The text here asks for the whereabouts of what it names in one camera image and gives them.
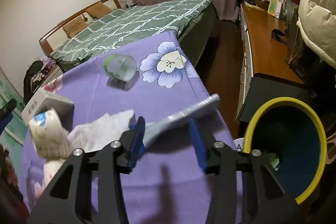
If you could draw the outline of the person's left hand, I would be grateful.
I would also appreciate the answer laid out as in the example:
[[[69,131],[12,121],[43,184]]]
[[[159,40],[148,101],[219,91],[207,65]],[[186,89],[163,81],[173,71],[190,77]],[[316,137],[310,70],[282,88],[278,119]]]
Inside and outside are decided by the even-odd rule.
[[[13,200],[20,197],[18,177],[9,156],[9,150],[1,144],[1,188]]]

